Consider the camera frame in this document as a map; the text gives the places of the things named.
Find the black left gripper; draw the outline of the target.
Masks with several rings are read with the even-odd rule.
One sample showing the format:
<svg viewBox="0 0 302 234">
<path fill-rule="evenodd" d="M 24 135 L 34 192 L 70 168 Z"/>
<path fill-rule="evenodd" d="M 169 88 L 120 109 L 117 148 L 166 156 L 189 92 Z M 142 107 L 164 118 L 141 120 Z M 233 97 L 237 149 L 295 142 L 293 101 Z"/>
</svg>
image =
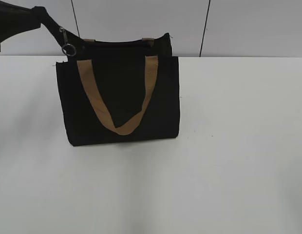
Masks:
<svg viewBox="0 0 302 234">
<path fill-rule="evenodd" d="M 17 34 L 40 28 L 41 22 L 30 8 L 0 0 L 0 44 Z"/>
</svg>

